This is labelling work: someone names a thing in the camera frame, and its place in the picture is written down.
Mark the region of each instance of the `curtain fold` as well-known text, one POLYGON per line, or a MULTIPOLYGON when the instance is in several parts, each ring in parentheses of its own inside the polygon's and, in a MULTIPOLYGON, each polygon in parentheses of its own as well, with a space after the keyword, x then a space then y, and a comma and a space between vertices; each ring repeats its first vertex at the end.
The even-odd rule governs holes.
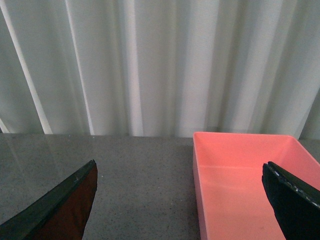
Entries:
POLYGON ((317 0, 0 0, 4 133, 320 139, 317 0))

